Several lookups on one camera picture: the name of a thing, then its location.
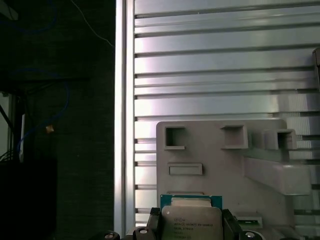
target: horizontal groove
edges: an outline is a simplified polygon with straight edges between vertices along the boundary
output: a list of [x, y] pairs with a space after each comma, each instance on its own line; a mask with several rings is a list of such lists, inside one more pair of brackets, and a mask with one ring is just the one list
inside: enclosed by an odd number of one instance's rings
[[295, 24], [278, 24], [278, 25], [257, 25], [257, 26], [236, 26], [225, 28], [211, 28], [211, 29], [191, 29], [191, 30], [166, 30], [159, 32], [146, 32], [136, 33], [136, 39], [152, 38], [152, 37], [168, 37], [168, 36], [184, 36], [191, 34], [213, 34], [213, 33], [236, 33], [236, 32], [249, 32], [249, 31], [261, 31], [261, 30], [281, 30], [281, 29], [295, 29], [306, 27], [318, 27], [320, 22], [308, 22], [308, 23], [295, 23]]
[[156, 141], [155, 138], [139, 138], [136, 139], [136, 144], [152, 144]]
[[205, 120], [245, 120], [245, 119], [272, 119], [272, 113], [252, 114], [208, 114], [208, 115], [170, 115], [170, 116], [139, 116], [138, 121], [205, 121]]
[[157, 166], [157, 162], [156, 161], [137, 161], [136, 162], [136, 166], [137, 167], [156, 167]]
[[227, 96], [265, 96], [265, 95], [292, 95], [292, 94], [317, 94], [316, 89], [311, 91], [298, 92], [297, 90], [253, 90], [253, 91], [225, 91], [225, 92], [190, 92], [190, 93], [159, 93], [136, 95], [137, 100], [153, 99], [179, 99], [179, 98], [205, 98], [205, 97], [227, 97]]
[[278, 94], [317, 94], [319, 89], [313, 82], [250, 82], [250, 83], [227, 83], [227, 84], [191, 84], [191, 85], [175, 85], [175, 86], [150, 86], [136, 87], [134, 95], [137, 99], [147, 99], [161, 96], [177, 97], [180, 95], [192, 96], [201, 94], [201, 97], [225, 96], [232, 94], [233, 96], [242, 95], [278, 95]]
[[320, 210], [294, 210], [294, 215], [320, 216]]
[[282, 50], [296, 50], [296, 49], [316, 49], [319, 44], [303, 44], [303, 45], [279, 45], [279, 46], [263, 46], [263, 47], [237, 47], [225, 49], [197, 49], [197, 50], [183, 50], [183, 51], [164, 51], [164, 52], [146, 52], [136, 53], [136, 58], [152, 58], [152, 57], [167, 57], [167, 56], [183, 56], [183, 55], [201, 55], [201, 54], [218, 54], [218, 53], [248, 53], [248, 52], [268, 52], [268, 51], [282, 51]]
[[139, 73], [135, 74], [137, 79], [140, 78], [161, 78], [161, 77], [179, 77], [183, 75], [199, 74], [237, 74], [237, 73], [265, 73], [265, 72], [289, 72], [289, 71], [311, 71], [311, 66], [303, 67], [273, 67], [273, 68], [246, 68], [246, 69], [217, 69], [217, 70], [199, 70], [199, 71], [180, 71], [180, 72], [158, 72], [158, 73]]
[[320, 190], [320, 184], [312, 184], [311, 189], [312, 190]]
[[302, 140], [317, 141], [317, 140], [320, 140], [320, 135], [303, 135]]
[[151, 208], [136, 208], [135, 213], [137, 214], [149, 214], [151, 211]]
[[212, 14], [212, 13], [227, 13], [227, 12], [241, 12], [241, 11], [255, 11], [255, 10], [268, 10], [268, 9], [282, 9], [282, 8], [297, 8], [307, 6], [320, 5], [318, 1], [302, 2], [302, 3], [285, 3], [285, 4], [261, 4], [256, 6], [240, 6], [240, 7], [221, 7], [210, 9], [197, 9], [197, 10], [182, 10], [182, 11], [164, 11], [164, 12], [151, 12], [151, 13], [135, 13], [135, 17], [139, 18], [157, 18], [157, 17], [171, 17], [181, 15], [198, 15], [198, 14]]
[[157, 190], [157, 185], [155, 184], [139, 184], [135, 186], [136, 190]]

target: metal screw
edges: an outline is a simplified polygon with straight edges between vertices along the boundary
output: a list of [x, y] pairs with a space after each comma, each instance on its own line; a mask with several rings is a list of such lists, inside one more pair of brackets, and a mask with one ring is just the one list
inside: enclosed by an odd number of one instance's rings
[[112, 239], [113, 237], [114, 237], [114, 235], [112, 233], [109, 233], [104, 236], [105, 239]]
[[250, 231], [248, 231], [245, 235], [250, 239], [253, 239], [256, 236], [253, 232]]

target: dark background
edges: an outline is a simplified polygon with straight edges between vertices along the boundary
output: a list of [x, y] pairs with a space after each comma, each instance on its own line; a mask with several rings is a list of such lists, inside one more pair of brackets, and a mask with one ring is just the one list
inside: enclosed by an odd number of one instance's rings
[[[75, 2], [92, 28], [115, 44], [115, 1]], [[43, 28], [54, 17], [46, 0], [8, 0], [7, 3], [19, 13], [16, 24], [25, 29]], [[45, 239], [84, 240], [113, 229], [115, 51], [91, 32], [69, 0], [53, 0], [53, 3], [57, 7], [57, 22], [48, 31], [22, 34], [0, 24], [0, 71], [37, 68], [73, 79], [68, 83], [69, 106], [53, 122], [54, 133], [47, 134], [40, 128], [25, 140], [25, 146], [28, 156], [37, 159], [37, 171], [42, 172], [33, 181], [39, 183], [42, 189], [39, 192], [46, 188], [50, 192], [53, 184], [48, 176], [56, 175], [56, 195], [49, 196], [55, 203], [55, 230]], [[7, 21], [2, 15], [0, 20]], [[20, 73], [15, 78], [52, 79], [34, 72]], [[26, 130], [54, 116], [65, 101], [62, 83], [29, 97]], [[50, 172], [54, 169], [51, 159], [56, 161], [56, 172]], [[53, 209], [48, 195], [42, 199], [39, 193], [36, 197], [34, 205], [41, 203], [43, 212], [47, 208], [50, 215]], [[36, 235], [37, 225], [33, 231]]]

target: slotted metal surface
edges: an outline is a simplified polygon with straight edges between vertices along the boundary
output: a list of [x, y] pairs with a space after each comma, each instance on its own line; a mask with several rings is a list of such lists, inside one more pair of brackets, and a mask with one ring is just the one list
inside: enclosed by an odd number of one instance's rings
[[314, 185], [295, 198], [297, 229], [320, 236], [319, 1], [127, 0], [125, 11], [125, 156], [115, 159], [126, 166], [125, 177], [115, 170], [125, 223], [116, 229], [145, 225], [157, 206], [158, 122], [283, 118], [298, 135], [290, 158], [309, 164]]

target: rectangular slot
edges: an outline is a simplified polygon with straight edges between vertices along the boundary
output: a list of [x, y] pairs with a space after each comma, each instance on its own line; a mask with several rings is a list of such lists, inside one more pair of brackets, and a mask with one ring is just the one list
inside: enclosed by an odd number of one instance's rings
[[247, 149], [248, 133], [244, 125], [227, 125], [224, 132], [224, 149]]
[[265, 130], [264, 148], [268, 150], [297, 149], [296, 132], [293, 129]]
[[169, 163], [169, 175], [202, 175], [201, 163]]
[[165, 128], [165, 144], [166, 150], [184, 150], [186, 130], [183, 126], [168, 126]]
[[277, 139], [279, 149], [293, 149], [292, 132], [278, 132]]

